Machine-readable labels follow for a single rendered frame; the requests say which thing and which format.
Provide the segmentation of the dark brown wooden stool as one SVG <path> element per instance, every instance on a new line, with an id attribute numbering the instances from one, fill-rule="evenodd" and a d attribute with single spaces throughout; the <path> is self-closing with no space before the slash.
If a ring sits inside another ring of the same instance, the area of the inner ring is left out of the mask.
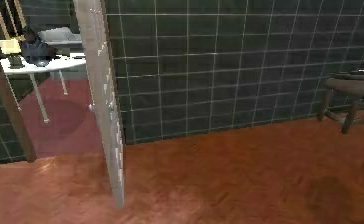
<path id="1" fill-rule="evenodd" d="M 347 106 L 329 107 L 334 92 L 346 94 L 352 98 Z M 364 73 L 336 73 L 325 81 L 325 94 L 317 113 L 317 119 L 322 121 L 328 117 L 342 125 L 341 133 L 347 134 L 353 125 L 364 124 L 364 118 L 357 118 L 359 109 L 364 108 Z"/>

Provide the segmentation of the white round table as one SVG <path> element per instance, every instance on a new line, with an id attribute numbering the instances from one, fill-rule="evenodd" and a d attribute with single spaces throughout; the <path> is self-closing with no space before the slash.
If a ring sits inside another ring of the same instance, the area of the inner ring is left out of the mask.
<path id="1" fill-rule="evenodd" d="M 1 59 L 0 63 L 4 74 L 6 77 L 11 75 L 27 75 L 33 85 L 34 91 L 36 93 L 36 98 L 38 101 L 38 105 L 40 111 L 42 113 L 43 121 L 45 123 L 49 123 L 50 119 L 47 115 L 46 108 L 43 104 L 43 100 L 41 94 L 38 89 L 37 81 L 35 79 L 36 73 L 45 73 L 45 72 L 57 72 L 59 74 L 59 78 L 61 81 L 63 94 L 67 95 L 68 90 L 64 81 L 64 77 L 62 71 L 64 69 L 69 69 L 81 65 L 86 64 L 86 58 L 84 53 L 71 53 L 69 56 L 59 55 L 56 59 L 51 60 L 45 66 L 39 67 L 34 64 L 27 63 L 24 59 L 21 60 L 22 67 L 21 68 L 11 68 L 11 64 L 8 59 Z"/>

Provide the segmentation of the small black box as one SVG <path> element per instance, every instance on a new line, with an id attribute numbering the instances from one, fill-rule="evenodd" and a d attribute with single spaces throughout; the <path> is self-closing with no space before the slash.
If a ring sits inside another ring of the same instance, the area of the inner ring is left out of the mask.
<path id="1" fill-rule="evenodd" d="M 20 59 L 20 56 L 17 54 L 11 54 L 8 57 L 10 68 L 11 69 L 19 69 L 23 67 L 22 61 Z"/>

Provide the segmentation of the grey room door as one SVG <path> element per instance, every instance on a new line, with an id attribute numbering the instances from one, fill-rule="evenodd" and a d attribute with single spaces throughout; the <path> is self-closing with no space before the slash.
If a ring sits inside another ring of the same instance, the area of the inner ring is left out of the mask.
<path id="1" fill-rule="evenodd" d="M 94 116 L 115 206 L 124 205 L 123 144 L 103 0 L 73 0 L 86 57 Z"/>

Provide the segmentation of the yellow box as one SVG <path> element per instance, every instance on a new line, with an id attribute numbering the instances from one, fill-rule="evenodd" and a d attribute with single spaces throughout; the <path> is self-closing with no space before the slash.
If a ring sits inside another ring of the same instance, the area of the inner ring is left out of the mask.
<path id="1" fill-rule="evenodd" d="M 19 54 L 21 47 L 17 39 L 0 40 L 1 52 L 5 55 Z"/>

